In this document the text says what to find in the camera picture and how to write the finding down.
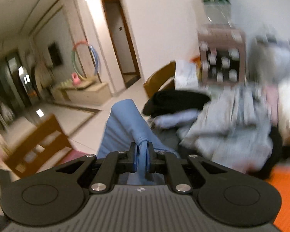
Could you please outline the blue garment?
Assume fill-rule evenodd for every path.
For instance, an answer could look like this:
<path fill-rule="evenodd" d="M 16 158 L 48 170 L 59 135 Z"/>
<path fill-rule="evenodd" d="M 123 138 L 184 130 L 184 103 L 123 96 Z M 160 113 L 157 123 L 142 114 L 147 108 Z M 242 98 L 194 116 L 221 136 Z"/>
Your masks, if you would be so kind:
<path fill-rule="evenodd" d="M 135 103 L 131 99 L 115 103 L 107 119 L 104 134 L 98 150 L 97 158 L 101 159 L 110 152 L 130 149 L 134 142 L 137 171 L 122 173 L 118 183 L 127 185 L 163 185 L 162 174 L 150 174 L 147 171 L 148 143 L 153 144 L 155 151 L 172 152 L 177 157 L 180 140 L 175 129 L 152 130 L 141 116 Z"/>

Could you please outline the lavender folded garment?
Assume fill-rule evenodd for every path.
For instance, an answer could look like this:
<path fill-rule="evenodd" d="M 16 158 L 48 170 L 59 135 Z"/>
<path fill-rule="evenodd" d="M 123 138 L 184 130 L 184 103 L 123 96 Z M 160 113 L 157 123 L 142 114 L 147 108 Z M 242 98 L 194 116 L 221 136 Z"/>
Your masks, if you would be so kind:
<path fill-rule="evenodd" d="M 192 124 L 197 120 L 200 111 L 197 109 L 187 109 L 173 114 L 157 116 L 153 119 L 153 125 L 160 129 L 170 129 Z"/>

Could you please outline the black garment on pile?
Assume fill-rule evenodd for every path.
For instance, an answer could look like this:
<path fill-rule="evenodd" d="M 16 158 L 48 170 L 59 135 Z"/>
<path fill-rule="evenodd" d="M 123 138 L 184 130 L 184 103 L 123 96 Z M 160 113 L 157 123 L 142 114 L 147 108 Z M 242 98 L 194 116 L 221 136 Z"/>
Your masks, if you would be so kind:
<path fill-rule="evenodd" d="M 187 109 L 201 111 L 204 105 L 210 101 L 210 97 L 203 93 L 176 90 L 158 91 L 145 103 L 142 114 L 157 117 Z"/>

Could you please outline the beige tv cabinet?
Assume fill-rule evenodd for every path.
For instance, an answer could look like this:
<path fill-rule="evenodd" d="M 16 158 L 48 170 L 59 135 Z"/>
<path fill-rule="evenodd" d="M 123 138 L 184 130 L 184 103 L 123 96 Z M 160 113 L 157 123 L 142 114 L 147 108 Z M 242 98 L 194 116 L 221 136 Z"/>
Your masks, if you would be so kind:
<path fill-rule="evenodd" d="M 51 88 L 51 94 L 55 101 L 85 105 L 102 105 L 112 98 L 108 83 L 94 81 L 79 85 L 61 83 Z"/>

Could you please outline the wooden chair near box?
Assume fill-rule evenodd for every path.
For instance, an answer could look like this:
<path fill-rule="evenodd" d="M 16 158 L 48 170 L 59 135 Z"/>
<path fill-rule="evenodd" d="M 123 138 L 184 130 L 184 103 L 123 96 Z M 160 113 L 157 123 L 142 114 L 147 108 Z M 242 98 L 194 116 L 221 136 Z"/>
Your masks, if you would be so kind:
<path fill-rule="evenodd" d="M 73 147 L 55 115 L 40 123 L 5 160 L 5 164 L 19 178 L 58 165 Z"/>

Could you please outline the light grey garment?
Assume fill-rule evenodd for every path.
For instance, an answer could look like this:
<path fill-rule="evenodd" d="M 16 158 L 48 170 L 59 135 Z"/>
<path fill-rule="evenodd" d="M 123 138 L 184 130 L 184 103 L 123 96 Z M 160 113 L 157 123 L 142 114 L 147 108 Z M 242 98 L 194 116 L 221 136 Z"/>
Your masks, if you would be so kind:
<path fill-rule="evenodd" d="M 272 154 L 271 119 L 260 89 L 237 86 L 207 103 L 181 145 L 241 173 L 259 171 Z"/>

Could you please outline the white paper bag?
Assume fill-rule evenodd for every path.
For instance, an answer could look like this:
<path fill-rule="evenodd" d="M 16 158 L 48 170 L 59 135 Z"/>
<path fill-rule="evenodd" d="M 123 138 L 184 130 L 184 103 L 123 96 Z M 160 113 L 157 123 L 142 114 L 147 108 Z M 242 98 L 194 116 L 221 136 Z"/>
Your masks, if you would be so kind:
<path fill-rule="evenodd" d="M 198 88 L 197 69 L 195 63 L 185 60 L 175 61 L 175 90 L 194 91 Z"/>

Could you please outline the pink kettlebell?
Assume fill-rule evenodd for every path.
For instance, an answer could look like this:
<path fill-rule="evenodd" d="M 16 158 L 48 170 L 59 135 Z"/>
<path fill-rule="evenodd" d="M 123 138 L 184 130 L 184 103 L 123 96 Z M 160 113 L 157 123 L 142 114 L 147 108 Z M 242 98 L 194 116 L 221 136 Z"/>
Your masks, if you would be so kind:
<path fill-rule="evenodd" d="M 81 79 L 79 78 L 79 76 L 76 72 L 72 73 L 71 76 L 72 76 L 72 84 L 73 85 L 79 85 L 81 83 Z"/>

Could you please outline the hula hoop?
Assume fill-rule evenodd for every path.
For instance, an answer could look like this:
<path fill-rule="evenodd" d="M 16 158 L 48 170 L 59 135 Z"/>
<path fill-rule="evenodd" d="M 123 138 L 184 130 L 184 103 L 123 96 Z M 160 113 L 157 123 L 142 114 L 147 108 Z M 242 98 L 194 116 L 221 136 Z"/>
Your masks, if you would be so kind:
<path fill-rule="evenodd" d="M 95 48 L 86 40 L 78 41 L 73 45 L 71 51 L 72 65 L 83 81 L 98 81 L 99 77 L 99 56 Z"/>

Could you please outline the orange flower-pattern mat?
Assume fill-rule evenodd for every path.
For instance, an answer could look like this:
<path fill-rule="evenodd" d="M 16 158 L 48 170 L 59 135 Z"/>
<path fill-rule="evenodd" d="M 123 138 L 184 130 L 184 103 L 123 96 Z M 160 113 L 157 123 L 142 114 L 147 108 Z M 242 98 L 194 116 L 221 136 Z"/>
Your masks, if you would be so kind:
<path fill-rule="evenodd" d="M 290 166 L 274 167 L 266 181 L 279 191 L 282 198 L 282 206 L 274 224 L 281 231 L 290 232 Z"/>

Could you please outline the cream folded garment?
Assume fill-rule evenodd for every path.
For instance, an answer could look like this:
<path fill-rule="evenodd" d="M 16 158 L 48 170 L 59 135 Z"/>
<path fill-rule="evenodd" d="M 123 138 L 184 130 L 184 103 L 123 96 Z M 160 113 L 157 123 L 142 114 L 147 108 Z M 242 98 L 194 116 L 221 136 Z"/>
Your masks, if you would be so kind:
<path fill-rule="evenodd" d="M 278 128 L 283 145 L 290 146 L 290 78 L 279 84 L 278 93 Z"/>

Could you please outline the clear plastic bag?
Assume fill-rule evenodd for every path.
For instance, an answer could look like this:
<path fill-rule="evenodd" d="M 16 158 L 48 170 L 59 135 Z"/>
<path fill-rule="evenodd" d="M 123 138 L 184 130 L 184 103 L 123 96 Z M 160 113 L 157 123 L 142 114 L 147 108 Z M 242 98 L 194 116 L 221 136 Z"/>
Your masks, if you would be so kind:
<path fill-rule="evenodd" d="M 251 40 L 247 59 L 247 79 L 258 84 L 274 84 L 290 78 L 290 40 L 264 25 Z"/>

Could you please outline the large water bottle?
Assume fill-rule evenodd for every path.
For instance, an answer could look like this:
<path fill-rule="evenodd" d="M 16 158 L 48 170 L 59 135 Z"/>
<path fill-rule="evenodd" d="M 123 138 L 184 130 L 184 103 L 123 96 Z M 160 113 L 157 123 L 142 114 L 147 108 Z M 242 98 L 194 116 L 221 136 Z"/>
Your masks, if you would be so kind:
<path fill-rule="evenodd" d="M 204 12 L 211 25 L 230 26 L 231 23 L 231 2 L 230 0 L 201 0 Z"/>

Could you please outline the wall television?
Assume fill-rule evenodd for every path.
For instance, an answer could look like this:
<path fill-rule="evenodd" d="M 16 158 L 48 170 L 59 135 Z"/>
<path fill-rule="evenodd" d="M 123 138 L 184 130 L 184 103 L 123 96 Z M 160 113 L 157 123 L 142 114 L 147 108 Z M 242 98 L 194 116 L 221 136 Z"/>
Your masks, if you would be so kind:
<path fill-rule="evenodd" d="M 54 67 L 61 66 L 63 64 L 60 50 L 56 43 L 52 43 L 48 46 L 49 56 L 51 58 Z"/>

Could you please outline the brown door frame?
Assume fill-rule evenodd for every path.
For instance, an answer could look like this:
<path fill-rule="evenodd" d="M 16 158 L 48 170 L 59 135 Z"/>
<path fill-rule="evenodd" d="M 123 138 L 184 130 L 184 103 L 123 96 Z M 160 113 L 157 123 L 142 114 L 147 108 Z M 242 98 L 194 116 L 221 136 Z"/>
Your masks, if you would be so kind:
<path fill-rule="evenodd" d="M 113 50 L 126 88 L 140 80 L 135 48 L 121 0 L 101 0 Z"/>

